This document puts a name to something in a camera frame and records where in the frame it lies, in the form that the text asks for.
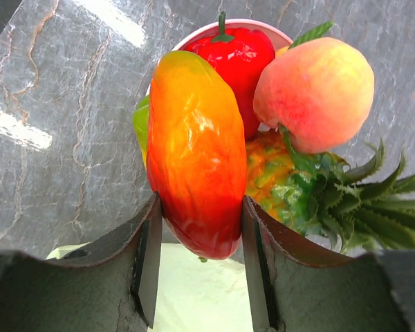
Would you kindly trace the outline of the green avocado print plastic bag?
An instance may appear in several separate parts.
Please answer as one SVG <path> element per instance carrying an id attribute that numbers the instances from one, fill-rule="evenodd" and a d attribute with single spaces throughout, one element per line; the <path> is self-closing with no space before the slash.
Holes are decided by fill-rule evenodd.
<path id="1" fill-rule="evenodd" d="M 162 243 L 154 327 L 149 331 L 252 331 L 245 266 L 201 262 L 177 243 Z"/>

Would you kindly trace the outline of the fake red orange mango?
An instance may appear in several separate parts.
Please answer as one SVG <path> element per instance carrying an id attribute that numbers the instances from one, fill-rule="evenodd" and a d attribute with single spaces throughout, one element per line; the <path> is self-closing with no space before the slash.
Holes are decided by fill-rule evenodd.
<path id="1" fill-rule="evenodd" d="M 232 89 L 195 53 L 164 55 L 149 92 L 147 176 L 173 235 L 204 259 L 241 238 L 247 177 L 243 120 Z"/>

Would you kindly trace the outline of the fake yellow pear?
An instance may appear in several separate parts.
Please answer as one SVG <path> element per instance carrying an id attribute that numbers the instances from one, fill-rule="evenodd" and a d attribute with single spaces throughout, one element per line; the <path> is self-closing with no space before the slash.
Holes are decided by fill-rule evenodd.
<path id="1" fill-rule="evenodd" d="M 334 25 L 334 21 L 330 20 L 330 21 L 326 21 L 323 24 L 320 24 L 310 29 L 309 31 L 307 31 L 306 33 L 298 37 L 291 45 L 285 46 L 277 50 L 275 53 L 275 57 L 280 56 L 281 54 L 285 53 L 287 50 L 294 48 L 296 46 L 299 46 L 300 44 L 323 37 L 324 34 L 327 33 L 333 25 Z"/>

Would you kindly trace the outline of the fake pineapple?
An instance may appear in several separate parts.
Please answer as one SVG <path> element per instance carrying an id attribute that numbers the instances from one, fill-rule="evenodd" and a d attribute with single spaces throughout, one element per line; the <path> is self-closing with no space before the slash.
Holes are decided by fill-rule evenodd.
<path id="1" fill-rule="evenodd" d="M 246 194 L 291 230 L 326 237 L 343 253 L 415 249 L 415 174 L 402 176 L 405 158 L 386 179 L 367 181 L 382 167 L 384 145 L 353 168 L 331 152 L 295 151 L 286 130 L 258 133 L 246 151 Z"/>

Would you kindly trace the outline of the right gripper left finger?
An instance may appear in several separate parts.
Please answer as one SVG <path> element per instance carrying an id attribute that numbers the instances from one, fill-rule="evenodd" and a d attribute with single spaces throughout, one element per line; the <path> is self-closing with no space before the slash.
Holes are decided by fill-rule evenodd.
<path id="1" fill-rule="evenodd" d="M 137 215 L 61 259 L 0 250 L 0 331 L 146 331 L 154 324 L 162 215 Z"/>

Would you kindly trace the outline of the fake red bell pepper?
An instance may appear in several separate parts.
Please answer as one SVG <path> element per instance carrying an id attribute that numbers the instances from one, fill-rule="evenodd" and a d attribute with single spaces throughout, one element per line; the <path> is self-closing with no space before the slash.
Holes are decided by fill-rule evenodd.
<path id="1" fill-rule="evenodd" d="M 219 15 L 215 35 L 193 41 L 185 50 L 207 60 L 231 87 L 243 119 L 245 139 L 255 136 L 260 121 L 253 111 L 253 98 L 261 72 L 274 60 L 275 49 L 260 30 L 227 28 L 226 13 Z"/>

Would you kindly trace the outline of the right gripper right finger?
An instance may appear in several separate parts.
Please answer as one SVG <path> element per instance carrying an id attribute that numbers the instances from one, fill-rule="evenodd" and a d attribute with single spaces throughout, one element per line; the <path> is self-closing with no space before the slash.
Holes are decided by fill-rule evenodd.
<path id="1" fill-rule="evenodd" d="M 242 241 L 255 331 L 415 331 L 415 250 L 344 256 L 250 197 Z"/>

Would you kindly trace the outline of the fake peach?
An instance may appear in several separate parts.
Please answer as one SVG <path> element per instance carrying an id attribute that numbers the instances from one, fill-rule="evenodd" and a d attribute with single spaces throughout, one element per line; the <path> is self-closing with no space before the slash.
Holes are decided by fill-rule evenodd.
<path id="1" fill-rule="evenodd" d="M 368 118 L 375 76 L 351 45 L 322 37 L 288 49 L 262 71 L 253 108 L 267 127 L 287 128 L 294 148 L 315 154 L 353 138 Z"/>

